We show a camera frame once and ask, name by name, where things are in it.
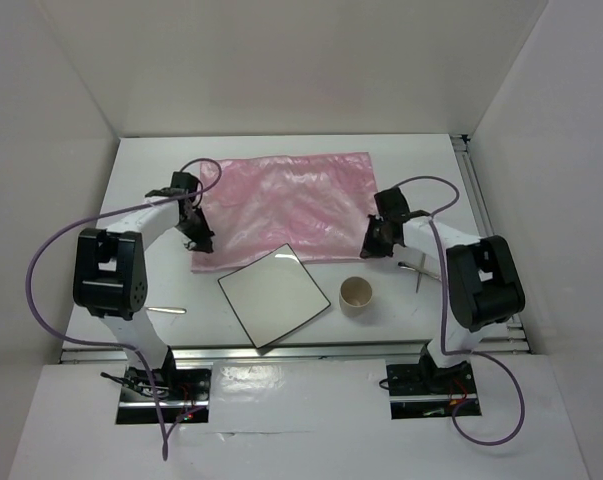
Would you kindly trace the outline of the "square white plate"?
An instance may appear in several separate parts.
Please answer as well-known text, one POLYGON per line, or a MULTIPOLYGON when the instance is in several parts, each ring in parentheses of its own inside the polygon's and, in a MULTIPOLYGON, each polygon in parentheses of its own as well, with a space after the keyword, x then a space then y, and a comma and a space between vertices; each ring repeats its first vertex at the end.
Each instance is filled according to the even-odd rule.
POLYGON ((257 349, 270 347, 331 307, 288 244, 221 277, 218 284, 257 349))

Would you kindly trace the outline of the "silver fork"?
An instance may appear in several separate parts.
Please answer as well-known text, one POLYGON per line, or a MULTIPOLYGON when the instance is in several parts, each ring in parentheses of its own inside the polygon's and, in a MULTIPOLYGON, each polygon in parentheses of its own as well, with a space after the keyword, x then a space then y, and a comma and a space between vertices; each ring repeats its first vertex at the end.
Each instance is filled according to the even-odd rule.
POLYGON ((187 309, 182 307, 145 307, 145 310, 154 313, 168 314, 168 315, 184 315, 187 313, 187 309))

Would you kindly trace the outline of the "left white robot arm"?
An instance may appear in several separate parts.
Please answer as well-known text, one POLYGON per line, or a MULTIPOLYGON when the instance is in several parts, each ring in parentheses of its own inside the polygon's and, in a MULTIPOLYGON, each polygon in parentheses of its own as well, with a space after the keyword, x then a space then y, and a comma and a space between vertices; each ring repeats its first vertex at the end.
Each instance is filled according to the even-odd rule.
POLYGON ((171 229, 186 238, 186 249, 213 252, 210 229, 197 191, 202 182, 180 171, 171 184, 146 195, 141 210, 106 229, 86 228, 78 236, 73 299, 99 318, 118 344, 127 346, 129 367, 143 375, 144 389, 157 399, 177 390, 171 348, 160 339, 145 302, 148 296, 145 250, 171 229))

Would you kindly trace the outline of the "silver knife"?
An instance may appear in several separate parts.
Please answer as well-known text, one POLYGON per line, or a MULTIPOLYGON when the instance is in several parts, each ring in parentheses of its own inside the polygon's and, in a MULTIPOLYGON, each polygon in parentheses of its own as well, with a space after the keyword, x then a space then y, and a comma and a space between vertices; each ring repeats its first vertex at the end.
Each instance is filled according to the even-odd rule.
POLYGON ((435 273, 435 272, 431 272, 431 271, 426 270, 425 268, 422 268, 420 266, 414 266, 414 265, 412 265, 410 263, 407 263, 407 262, 404 262, 404 261, 397 262, 397 266, 399 268, 403 268, 403 269, 407 269, 407 270, 410 270, 410 271, 413 271, 413 272, 417 272, 418 274, 425 275, 425 276, 428 276, 428 277, 433 278, 433 279, 437 279, 437 280, 441 279, 441 276, 439 274, 435 273))

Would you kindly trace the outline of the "pink satin cloth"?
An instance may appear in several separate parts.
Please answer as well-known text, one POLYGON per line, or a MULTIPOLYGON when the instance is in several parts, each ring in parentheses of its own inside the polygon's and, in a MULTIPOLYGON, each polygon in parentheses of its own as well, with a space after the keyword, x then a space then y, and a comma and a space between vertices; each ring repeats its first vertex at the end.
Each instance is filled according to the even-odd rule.
POLYGON ((367 152, 203 163, 202 210, 213 250, 194 273, 246 266, 283 245, 309 263, 356 261, 378 191, 367 152))

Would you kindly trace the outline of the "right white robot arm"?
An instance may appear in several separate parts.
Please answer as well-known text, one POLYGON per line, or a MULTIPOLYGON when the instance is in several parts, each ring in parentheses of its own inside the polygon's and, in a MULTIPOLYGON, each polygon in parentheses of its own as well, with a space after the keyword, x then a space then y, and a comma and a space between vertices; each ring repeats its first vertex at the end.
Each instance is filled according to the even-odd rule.
POLYGON ((525 294, 505 238, 466 234, 423 210, 411 211, 399 188, 374 195, 378 213, 369 217, 360 251, 363 259, 391 257, 400 246, 439 262, 442 319, 426 345, 417 379, 441 391, 453 367, 465 362, 489 327, 525 307, 525 294))

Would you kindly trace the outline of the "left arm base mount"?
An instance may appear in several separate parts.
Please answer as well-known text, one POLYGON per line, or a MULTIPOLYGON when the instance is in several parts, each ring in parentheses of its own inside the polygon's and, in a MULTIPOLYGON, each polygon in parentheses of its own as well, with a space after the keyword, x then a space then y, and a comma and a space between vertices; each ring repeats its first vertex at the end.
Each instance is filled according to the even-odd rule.
MULTIPOLYGON (((131 369, 121 375, 101 372, 100 376, 120 387, 115 423, 117 425, 158 424, 150 384, 133 374, 131 369)), ((185 424, 202 424, 209 420, 212 369, 189 368, 175 371, 174 383, 157 382, 158 398, 166 424, 180 420, 185 424)))

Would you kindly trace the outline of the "aluminium table rail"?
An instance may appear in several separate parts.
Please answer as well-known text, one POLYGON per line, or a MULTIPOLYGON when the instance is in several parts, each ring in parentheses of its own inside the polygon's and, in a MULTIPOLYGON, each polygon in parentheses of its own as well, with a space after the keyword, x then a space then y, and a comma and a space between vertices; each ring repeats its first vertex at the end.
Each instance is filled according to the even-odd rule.
POLYGON ((126 139, 77 237, 67 337, 138 370, 196 346, 482 354, 525 297, 452 153, 441 135, 126 139))

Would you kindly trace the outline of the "beige cup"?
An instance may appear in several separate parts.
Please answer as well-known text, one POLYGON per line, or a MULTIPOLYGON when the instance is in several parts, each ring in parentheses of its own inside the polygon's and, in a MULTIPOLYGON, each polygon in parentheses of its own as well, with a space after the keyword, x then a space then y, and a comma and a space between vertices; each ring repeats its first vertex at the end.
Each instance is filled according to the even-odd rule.
POLYGON ((347 317, 360 315, 373 298, 371 284, 364 278, 354 276, 345 279, 339 288, 339 306, 347 317))

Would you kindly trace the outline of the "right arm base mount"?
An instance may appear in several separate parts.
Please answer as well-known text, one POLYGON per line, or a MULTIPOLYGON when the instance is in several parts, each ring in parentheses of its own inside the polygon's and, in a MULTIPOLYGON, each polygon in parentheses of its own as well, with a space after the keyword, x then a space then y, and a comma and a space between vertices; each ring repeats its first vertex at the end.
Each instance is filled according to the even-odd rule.
POLYGON ((434 373, 424 362, 388 364, 378 386, 389 394, 391 418, 432 419, 481 416, 474 372, 468 362, 434 373))

